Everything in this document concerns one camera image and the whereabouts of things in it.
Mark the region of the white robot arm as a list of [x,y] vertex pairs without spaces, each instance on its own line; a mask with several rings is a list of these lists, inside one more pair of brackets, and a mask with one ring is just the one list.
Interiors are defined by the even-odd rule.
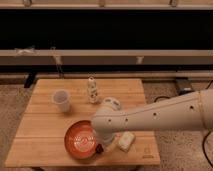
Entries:
[[102,104],[91,125],[102,145],[110,144],[115,133],[124,131],[213,131],[213,89],[125,110]]

